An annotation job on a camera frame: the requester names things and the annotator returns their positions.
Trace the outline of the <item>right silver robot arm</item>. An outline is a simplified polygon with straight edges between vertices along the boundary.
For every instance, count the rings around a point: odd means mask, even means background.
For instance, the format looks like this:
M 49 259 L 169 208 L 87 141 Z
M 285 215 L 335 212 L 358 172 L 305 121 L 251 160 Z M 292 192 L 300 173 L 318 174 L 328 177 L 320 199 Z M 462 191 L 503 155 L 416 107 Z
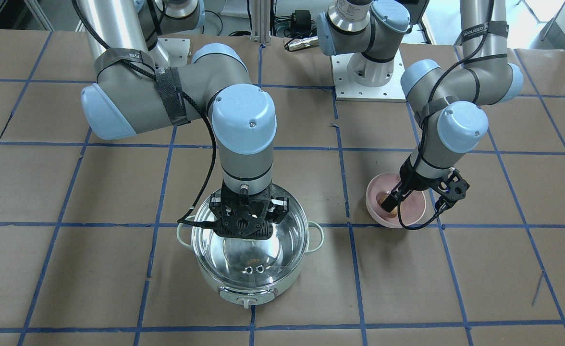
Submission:
M 188 65 L 157 62 L 132 0 L 72 5 L 92 37 L 97 81 L 81 92 L 92 131 L 114 140 L 202 120 L 212 145 L 205 181 L 219 158 L 223 182 L 207 201 L 212 221 L 189 221 L 189 208 L 178 223 L 223 238 L 269 239 L 289 211 L 289 199 L 271 188 L 275 105 L 252 84 L 238 54 L 215 42 L 200 48 Z

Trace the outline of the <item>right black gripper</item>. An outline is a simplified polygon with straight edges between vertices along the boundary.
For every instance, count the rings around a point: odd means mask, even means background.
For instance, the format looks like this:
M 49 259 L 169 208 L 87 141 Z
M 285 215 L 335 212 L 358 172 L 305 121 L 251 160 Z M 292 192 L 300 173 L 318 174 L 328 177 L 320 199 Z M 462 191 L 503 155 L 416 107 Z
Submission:
M 270 239 L 273 224 L 281 223 L 289 212 L 289 198 L 272 196 L 274 186 L 250 195 L 247 186 L 236 193 L 223 184 L 209 198 L 215 216 L 210 228 L 223 238 Z

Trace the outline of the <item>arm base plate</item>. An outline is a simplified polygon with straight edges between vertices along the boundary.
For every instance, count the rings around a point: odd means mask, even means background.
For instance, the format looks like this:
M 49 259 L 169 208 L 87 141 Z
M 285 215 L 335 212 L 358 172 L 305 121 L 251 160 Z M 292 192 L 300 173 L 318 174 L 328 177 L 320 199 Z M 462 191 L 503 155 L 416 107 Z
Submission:
M 158 38 L 150 56 L 160 69 L 168 66 L 185 66 L 188 62 L 191 41 L 188 38 Z
M 405 71 L 399 51 L 392 61 L 368 61 L 362 53 L 331 56 L 336 99 L 341 101 L 405 102 L 401 76 Z

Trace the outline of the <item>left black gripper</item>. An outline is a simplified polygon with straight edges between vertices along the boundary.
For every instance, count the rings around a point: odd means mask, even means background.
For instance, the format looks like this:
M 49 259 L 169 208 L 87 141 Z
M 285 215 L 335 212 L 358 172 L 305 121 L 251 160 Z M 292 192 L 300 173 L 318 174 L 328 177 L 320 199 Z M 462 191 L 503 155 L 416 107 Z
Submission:
M 400 182 L 395 186 L 394 191 L 390 191 L 382 197 L 382 209 L 388 208 L 390 210 L 394 205 L 397 205 L 399 211 L 401 202 L 407 198 L 408 194 L 412 191 L 425 191 L 436 186 L 444 176 L 444 170 L 436 170 L 430 167 L 428 176 L 424 176 L 414 169 L 414 160 L 407 159 L 401 166 L 399 175 Z

